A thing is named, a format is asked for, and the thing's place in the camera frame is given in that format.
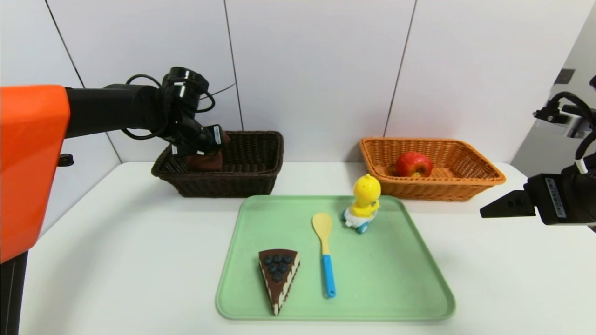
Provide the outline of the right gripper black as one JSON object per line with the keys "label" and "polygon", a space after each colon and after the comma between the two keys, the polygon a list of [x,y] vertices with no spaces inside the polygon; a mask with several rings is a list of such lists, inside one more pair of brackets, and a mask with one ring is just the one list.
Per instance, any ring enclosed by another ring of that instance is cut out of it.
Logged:
{"label": "right gripper black", "polygon": [[514,190],[480,209],[482,218],[536,216],[545,225],[594,226],[596,221],[595,170],[581,174],[567,167],[558,174],[536,174],[524,190]]}

